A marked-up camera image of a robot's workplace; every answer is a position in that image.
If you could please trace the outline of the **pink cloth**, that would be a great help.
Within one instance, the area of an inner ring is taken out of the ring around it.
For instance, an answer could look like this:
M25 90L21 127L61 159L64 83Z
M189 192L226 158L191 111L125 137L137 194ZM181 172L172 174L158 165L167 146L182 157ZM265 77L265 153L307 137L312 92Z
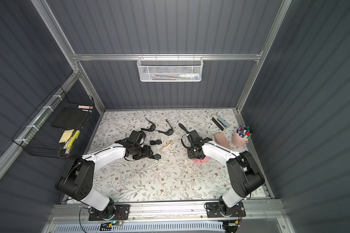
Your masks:
M203 158L203 159L192 159L192 161L194 161L195 164L200 165L200 164L202 164L202 163L209 162L209 161L210 161L210 157L206 156L206 157Z

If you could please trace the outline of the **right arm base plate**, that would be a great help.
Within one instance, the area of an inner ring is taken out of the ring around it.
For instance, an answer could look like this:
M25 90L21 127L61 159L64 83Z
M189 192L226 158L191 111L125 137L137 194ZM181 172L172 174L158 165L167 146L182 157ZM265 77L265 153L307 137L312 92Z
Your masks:
M245 208L242 202L233 207L227 207L221 202L206 202L204 208L208 218L234 217L242 218L246 216Z

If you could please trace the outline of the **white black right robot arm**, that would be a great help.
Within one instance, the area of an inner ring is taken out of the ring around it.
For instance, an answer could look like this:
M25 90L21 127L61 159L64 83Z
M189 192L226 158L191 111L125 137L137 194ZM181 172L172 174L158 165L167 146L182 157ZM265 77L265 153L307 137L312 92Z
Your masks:
M238 153L225 148L211 138L202 138L197 131L186 131L181 139L190 159L209 157L227 168L231 188L219 198L218 209L224 216L232 214L237 204L265 183L264 176L252 154L248 151Z

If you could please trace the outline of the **black narrow strap watch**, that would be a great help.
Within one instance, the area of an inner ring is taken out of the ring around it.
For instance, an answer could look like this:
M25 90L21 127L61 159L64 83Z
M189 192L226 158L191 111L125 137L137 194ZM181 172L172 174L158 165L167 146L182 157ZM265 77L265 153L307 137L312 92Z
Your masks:
M160 139L157 139L157 140L151 140L149 143L150 145L161 145L162 141Z

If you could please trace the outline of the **coloured markers bunch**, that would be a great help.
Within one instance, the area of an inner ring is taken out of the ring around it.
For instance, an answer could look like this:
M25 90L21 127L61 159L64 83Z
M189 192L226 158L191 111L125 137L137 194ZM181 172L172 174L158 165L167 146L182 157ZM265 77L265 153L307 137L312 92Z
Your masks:
M252 130L249 126L240 126L236 133L241 138L250 138L252 136Z

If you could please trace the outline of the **pink pen cup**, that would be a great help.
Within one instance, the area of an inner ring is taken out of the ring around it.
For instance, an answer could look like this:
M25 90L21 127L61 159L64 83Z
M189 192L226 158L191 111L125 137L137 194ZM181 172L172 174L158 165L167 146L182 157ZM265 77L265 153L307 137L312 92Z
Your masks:
M237 148L242 148L244 147L249 140L247 138L241 137L237 131L234 132L234 136L232 137L231 140L232 144L237 147Z

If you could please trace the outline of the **green dial watch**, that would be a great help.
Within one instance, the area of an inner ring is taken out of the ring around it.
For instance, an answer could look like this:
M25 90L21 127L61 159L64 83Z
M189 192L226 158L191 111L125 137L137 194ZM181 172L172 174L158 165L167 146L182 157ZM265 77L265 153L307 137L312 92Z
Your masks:
M154 154L153 155L153 159L159 160L159 159L161 159L161 155L160 154Z

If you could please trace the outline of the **black notebook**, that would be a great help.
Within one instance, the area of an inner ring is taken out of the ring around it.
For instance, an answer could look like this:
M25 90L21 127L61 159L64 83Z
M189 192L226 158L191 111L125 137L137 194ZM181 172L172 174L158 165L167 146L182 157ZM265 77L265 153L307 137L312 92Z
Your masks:
M89 111L86 109L64 108L51 123L51 126L65 130L77 129L88 115Z

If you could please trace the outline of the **yellow sticky note pad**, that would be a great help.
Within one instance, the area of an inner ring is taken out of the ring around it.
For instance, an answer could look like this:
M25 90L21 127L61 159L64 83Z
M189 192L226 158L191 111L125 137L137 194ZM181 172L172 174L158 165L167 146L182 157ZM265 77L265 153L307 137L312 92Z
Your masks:
M66 143L71 138L73 133L74 133L74 129L64 131L59 140L59 143Z

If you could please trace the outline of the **beige strap watch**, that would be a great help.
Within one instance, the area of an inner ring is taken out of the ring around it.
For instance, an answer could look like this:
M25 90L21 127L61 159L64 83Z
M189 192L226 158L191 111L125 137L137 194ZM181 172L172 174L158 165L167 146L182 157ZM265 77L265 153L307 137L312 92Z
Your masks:
M171 147L172 145L173 145L173 141L171 140L170 142L165 144L163 147L161 147L159 151L166 150L167 148Z

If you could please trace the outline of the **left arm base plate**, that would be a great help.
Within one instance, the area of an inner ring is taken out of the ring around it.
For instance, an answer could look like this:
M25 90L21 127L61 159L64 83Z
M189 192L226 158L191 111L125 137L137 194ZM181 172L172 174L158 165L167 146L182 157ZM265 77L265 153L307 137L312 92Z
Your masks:
M105 210L99 211L95 208L89 210L89 221L119 221L128 220L130 211L129 204L108 205Z

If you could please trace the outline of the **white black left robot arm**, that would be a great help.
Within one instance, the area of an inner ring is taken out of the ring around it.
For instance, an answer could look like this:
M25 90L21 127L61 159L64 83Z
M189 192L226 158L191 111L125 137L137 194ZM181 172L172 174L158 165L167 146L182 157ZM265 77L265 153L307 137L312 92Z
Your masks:
M104 220L114 219L118 212L114 201L93 187L93 177L101 167L115 160L132 156L132 160L150 158L159 160L149 145L144 145L146 134L132 131L130 137L116 141L111 146L82 156L72 155L66 161L55 188L69 197L92 208Z

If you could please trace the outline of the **pink case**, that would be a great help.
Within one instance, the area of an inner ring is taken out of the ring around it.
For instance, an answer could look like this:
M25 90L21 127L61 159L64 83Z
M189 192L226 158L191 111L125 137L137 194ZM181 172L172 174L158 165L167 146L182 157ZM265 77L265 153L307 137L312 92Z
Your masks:
M227 148L227 149L229 149L229 150L232 150L232 148L230 147L230 144L229 144L229 142L227 141L227 138L226 138L226 136L225 136L225 134L224 134L223 132L216 133L216 134L214 135L214 140L215 140L215 142L216 142L218 145L220 145L220 146L222 146L222 147L225 147L225 148Z

